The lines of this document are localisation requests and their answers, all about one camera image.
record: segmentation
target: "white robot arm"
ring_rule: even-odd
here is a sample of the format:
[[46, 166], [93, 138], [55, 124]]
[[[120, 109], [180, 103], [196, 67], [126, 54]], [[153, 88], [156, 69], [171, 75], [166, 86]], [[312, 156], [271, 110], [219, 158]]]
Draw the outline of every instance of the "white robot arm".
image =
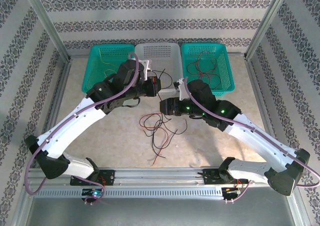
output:
[[160, 111], [162, 113], [175, 116], [186, 114], [191, 119], [202, 118], [210, 126], [247, 144], [266, 161], [251, 162], [227, 157], [219, 168], [221, 178], [226, 182], [234, 179], [262, 182], [269, 184], [280, 194], [286, 196], [292, 194], [302, 176], [304, 167], [288, 155], [307, 164], [310, 154], [306, 150], [301, 148], [296, 151], [271, 137], [231, 102], [216, 100], [209, 85], [200, 79], [188, 83], [188, 91], [201, 106], [218, 118], [206, 113], [190, 99], [191, 96], [189, 97], [186, 91], [183, 79], [178, 80], [175, 87], [180, 92], [180, 97], [161, 101]]
[[81, 103], [55, 127], [38, 137], [30, 135], [25, 139], [26, 145], [33, 154], [45, 142], [35, 159], [47, 179], [55, 179], [60, 175], [70, 175], [93, 182], [97, 180], [99, 168], [90, 158], [77, 158], [64, 151], [83, 131], [109, 114], [113, 109], [121, 107], [124, 101], [129, 99], [140, 101], [139, 97], [157, 96], [157, 93], [161, 90], [161, 83], [157, 76], [147, 76], [147, 70], [150, 69], [149, 65], [150, 60], [139, 60], [139, 75], [131, 88], [114, 100], [90, 107], [121, 92], [128, 85], [128, 82], [133, 80], [136, 62], [135, 59], [127, 60], [120, 65], [117, 73], [108, 76], [102, 82], [96, 83], [87, 92]]
[[[26, 138], [26, 145], [32, 153], [46, 141], [45, 146], [39, 151], [35, 159], [48, 179], [54, 179], [60, 175], [71, 175], [93, 182], [97, 180], [99, 168], [90, 158], [76, 158], [64, 151], [90, 125], [102, 119], [113, 109], [121, 107], [125, 100], [138, 99], [140, 96], [155, 97], [157, 95], [161, 90], [160, 80], [156, 76], [146, 77], [149, 62], [145, 60], [140, 62], [137, 81], [125, 94], [104, 104], [86, 109], [88, 106], [110, 98], [123, 90], [133, 78], [135, 64], [136, 62], [131, 59], [121, 64], [116, 74], [112, 74], [104, 81], [96, 83], [87, 92], [87, 96], [81, 103], [54, 128], [38, 137], [31, 135]], [[302, 176], [304, 167], [288, 157], [287, 154], [294, 156], [304, 164], [308, 163], [310, 154], [304, 149], [295, 151], [293, 148], [283, 145], [256, 126], [231, 102], [216, 100], [208, 84], [200, 79], [194, 80], [188, 84], [188, 88], [192, 96], [202, 106], [216, 115], [241, 124], [230, 123], [205, 113], [190, 100], [183, 83], [182, 79], [174, 83], [180, 91], [180, 97], [167, 98], [160, 102], [162, 113], [175, 116], [187, 114], [190, 118], [201, 117], [210, 126], [244, 142], [266, 160], [266, 162], [249, 162], [228, 157], [219, 168], [220, 177], [226, 183], [234, 179], [249, 179], [268, 183], [277, 192], [286, 196], [291, 195]], [[73, 119], [65, 123], [65, 120], [69, 119], [70, 116], [74, 116]], [[56, 133], [48, 139], [53, 131], [56, 131]]]

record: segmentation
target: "patterned wallpaper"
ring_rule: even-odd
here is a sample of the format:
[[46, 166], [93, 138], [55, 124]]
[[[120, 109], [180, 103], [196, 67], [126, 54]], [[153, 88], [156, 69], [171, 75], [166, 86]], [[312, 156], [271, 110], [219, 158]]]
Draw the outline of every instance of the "patterned wallpaper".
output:
[[[278, 140], [310, 154], [320, 172], [320, 0], [284, 0], [251, 58]], [[304, 184], [317, 179], [305, 172]], [[300, 189], [311, 225], [320, 225], [320, 189]]]
[[245, 52], [272, 0], [41, 0], [69, 54], [96, 43], [219, 42]]
[[10, 225], [65, 62], [28, 0], [0, 0], [0, 226]]

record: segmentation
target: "beige floor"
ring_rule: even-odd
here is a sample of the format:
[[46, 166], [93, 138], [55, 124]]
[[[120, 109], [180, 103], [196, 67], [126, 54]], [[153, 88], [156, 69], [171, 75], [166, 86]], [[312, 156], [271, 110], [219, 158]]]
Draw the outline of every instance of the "beige floor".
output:
[[[59, 121], [85, 97], [81, 86], [87, 60], [73, 60], [59, 111]], [[229, 60], [235, 90], [219, 99], [231, 101], [258, 126], [263, 127], [243, 57], [230, 55]], [[66, 152], [80, 158], [89, 157], [98, 167], [150, 167], [155, 154], [151, 148], [151, 139], [145, 136], [139, 126], [139, 119], [155, 112], [159, 112], [157, 97], [142, 98], [136, 108], [117, 108], [82, 133]], [[175, 117], [167, 126], [180, 132], [185, 128], [184, 119], [187, 119], [187, 131], [173, 137], [170, 146], [161, 152], [166, 158], [158, 158], [154, 167], [219, 166], [226, 157], [264, 161], [244, 143], [208, 126], [203, 120], [191, 120], [187, 116]], [[156, 137], [158, 144], [163, 137], [159, 132]]]

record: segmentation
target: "purple cable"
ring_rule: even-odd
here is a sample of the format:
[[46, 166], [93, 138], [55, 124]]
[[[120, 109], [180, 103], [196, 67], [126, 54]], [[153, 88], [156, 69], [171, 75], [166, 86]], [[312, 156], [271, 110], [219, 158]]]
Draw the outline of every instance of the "purple cable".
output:
[[234, 201], [237, 201], [238, 199], [240, 199], [244, 194], [245, 194], [245, 192], [247, 191], [247, 189], [249, 188], [249, 184], [251, 184], [251, 180], [249, 180], [249, 182], [248, 182], [248, 184], [246, 185], [246, 187], [244, 188], [244, 190], [243, 190], [243, 192], [242, 193], [240, 193], [239, 195], [238, 195], [238, 197], [236, 197], [235, 199], [231, 199], [231, 200], [225, 200], [225, 203], [234, 203]]
[[298, 164], [300, 164], [302, 167], [306, 168], [307, 170], [309, 170], [311, 173], [313, 173], [317, 178], [318, 178], [318, 182], [317, 183], [314, 183], [314, 184], [309, 184], [309, 185], [304, 185], [304, 184], [298, 184], [297, 187], [300, 187], [300, 188], [314, 188], [314, 187], [318, 187], [320, 185], [320, 175], [315, 171], [313, 170], [312, 168], [310, 168], [308, 165], [306, 165], [305, 163], [301, 162], [300, 160], [296, 159], [294, 156], [292, 156], [291, 154], [289, 154], [286, 150], [284, 150], [282, 147], [278, 146], [275, 142], [273, 142], [270, 138], [268, 138], [267, 136], [265, 136], [262, 132], [258, 131], [258, 130], [255, 130], [253, 127], [245, 124], [245, 123], [242, 123], [242, 122], [238, 122], [238, 121], [235, 121], [235, 120], [232, 120], [232, 119], [229, 119], [229, 118], [226, 118], [226, 117], [222, 117], [220, 115], [217, 115], [211, 111], [209, 111], [208, 109], [206, 109], [204, 106], [202, 106], [198, 101], [196, 101], [196, 99], [191, 95], [189, 89], [188, 89], [188, 86], [187, 86], [187, 80], [188, 80], [188, 77], [184, 78], [184, 87], [185, 87], [185, 90], [186, 92], [188, 93], [190, 99], [200, 108], [202, 109], [204, 112], [206, 112], [207, 114], [217, 118], [217, 119], [220, 119], [220, 120], [223, 120], [223, 121], [227, 121], [227, 122], [230, 122], [230, 123], [233, 123], [233, 124], [236, 124], [236, 125], [240, 125], [242, 127], [245, 127], [251, 131], [254, 131], [256, 132], [258, 135], [260, 135], [262, 138], [264, 138], [265, 140], [267, 140], [270, 144], [272, 144], [274, 147], [276, 147], [278, 150], [280, 150], [283, 154], [287, 155], [290, 159], [292, 159], [293, 161], [297, 162]]
[[[29, 182], [28, 182], [28, 175], [29, 175], [29, 169], [31, 167], [31, 164], [32, 162], [34, 161], [35, 157], [37, 156], [37, 154], [42, 150], [42, 148], [50, 141], [50, 139], [63, 127], [65, 126], [68, 122], [70, 122], [72, 119], [74, 119], [76, 117], [76, 115], [79, 115], [81, 113], [83, 113], [84, 111], [90, 109], [90, 108], [93, 108], [97, 105], [102, 105], [106, 102], [109, 102], [111, 100], [114, 100], [116, 99], [117, 97], [123, 95], [126, 91], [128, 91], [131, 86], [136, 82], [136, 79], [138, 78], [138, 75], [139, 75], [139, 60], [138, 60], [138, 56], [134, 53], [134, 52], [129, 52], [128, 54], [128, 59], [130, 60], [131, 59], [131, 55], [134, 56], [135, 58], [135, 72], [134, 72], [134, 75], [133, 75], [133, 78], [131, 80], [131, 82], [128, 84], [127, 87], [125, 87], [121, 92], [115, 94], [114, 96], [112, 97], [109, 97], [109, 98], [106, 98], [104, 100], [101, 100], [99, 102], [96, 102], [96, 103], [93, 103], [91, 105], [88, 105], [87, 107], [84, 107], [83, 109], [77, 111], [75, 114], [71, 115], [70, 117], [68, 117], [65, 121], [63, 121], [58, 127], [56, 127], [55, 130], [52, 131], [52, 133], [49, 134], [49, 136], [43, 141], [43, 143], [37, 148], [37, 150], [34, 152], [34, 154], [31, 156], [27, 166], [26, 166], [26, 169], [25, 169], [25, 174], [24, 174], [24, 186], [25, 186], [25, 190], [27, 191], [27, 193], [29, 195], [35, 195], [37, 194], [41, 188], [43, 187], [44, 183], [46, 182], [47, 178], [45, 177], [43, 179], [43, 181], [41, 182], [40, 186], [38, 187], [38, 189], [34, 192], [31, 191], [30, 187], [29, 187]], [[89, 181], [89, 180], [85, 180], [86, 182], [88, 183], [91, 183], [91, 184], [95, 184], [95, 185], [99, 185], [103, 188], [103, 192], [104, 192], [104, 187], [101, 185], [101, 184], [97, 184], [96, 182], [93, 182], [93, 181]]]

